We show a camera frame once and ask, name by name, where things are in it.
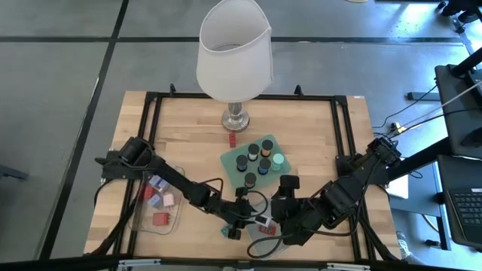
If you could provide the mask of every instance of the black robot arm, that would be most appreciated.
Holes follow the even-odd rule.
[[[271,215],[281,226],[285,245],[303,245],[314,233],[349,236],[351,233],[322,233],[321,226],[333,229],[346,217],[359,214],[359,201],[369,184],[386,184],[385,169],[398,163],[400,152],[385,139],[373,140],[365,155],[342,160],[337,157],[339,178],[329,181],[309,198],[297,199],[300,187],[297,176],[283,175],[278,192],[272,198]]]
[[[206,183],[190,181],[169,166],[162,157],[155,154],[154,147],[144,139],[131,137],[120,151],[114,151],[114,154],[108,154],[107,158],[96,159],[96,161],[103,165],[102,176],[109,175],[116,170],[128,176],[143,176],[139,172],[158,175],[179,189],[189,204],[206,214],[214,214],[232,225],[227,235],[230,239],[239,239],[241,237],[239,229],[254,223],[247,219],[252,217],[252,212],[256,211],[249,201],[243,198],[248,193],[247,188],[236,189],[235,202],[223,200],[221,191]]]

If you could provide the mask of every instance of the gray floor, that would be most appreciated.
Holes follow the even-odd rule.
[[[198,36],[216,0],[130,1],[121,36]],[[456,38],[435,5],[353,4],[343,0],[258,0],[278,37]],[[35,0],[0,2],[0,35],[110,36],[121,1]],[[479,22],[467,36],[482,41]],[[100,168],[125,90],[200,91],[195,78],[197,43],[117,44],[72,189],[54,257],[82,253]],[[67,159],[87,107],[105,43],[0,43],[0,164],[30,173],[28,181],[0,182],[0,261],[30,260],[41,241]],[[404,94],[435,85],[436,65],[467,57],[463,44],[273,43],[275,82],[266,93],[365,96],[373,125],[408,105]],[[421,102],[393,120],[411,120],[438,103]],[[400,137],[404,156],[446,135],[442,119]],[[393,212],[416,256],[435,266],[480,268],[467,248],[452,252],[422,246],[434,238],[421,218]]]

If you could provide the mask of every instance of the small bottle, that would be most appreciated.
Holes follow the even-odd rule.
[[[268,173],[268,169],[270,168],[270,166],[271,166],[271,161],[269,159],[267,158],[261,159],[261,161],[259,161],[259,167],[258,167],[259,174],[265,175],[266,173]]]
[[[238,168],[238,170],[240,172],[244,172],[246,171],[246,169],[248,168],[248,157],[246,157],[246,155],[239,155],[237,158],[236,158],[236,167]]]
[[[261,156],[262,157],[269,157],[271,155],[271,150],[273,149],[273,142],[269,139],[266,139],[261,144]]]
[[[258,158],[259,146],[251,144],[248,147],[248,158],[250,161],[256,161]]]
[[[247,173],[244,176],[244,186],[253,188],[256,185],[256,175],[253,172]]]
[[[271,169],[278,171],[281,169],[281,165],[285,162],[285,157],[282,154],[273,155],[273,163],[271,164]]]

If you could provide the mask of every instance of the lamp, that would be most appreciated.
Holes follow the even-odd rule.
[[[223,0],[204,18],[197,57],[201,89],[227,102],[222,124],[230,132],[248,126],[241,102],[253,99],[273,82],[271,27],[253,0]]]

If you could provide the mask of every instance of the pink block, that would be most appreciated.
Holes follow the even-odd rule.
[[[174,195],[172,195],[171,193],[164,194],[163,195],[163,204],[164,204],[164,207],[173,206],[175,204]]]

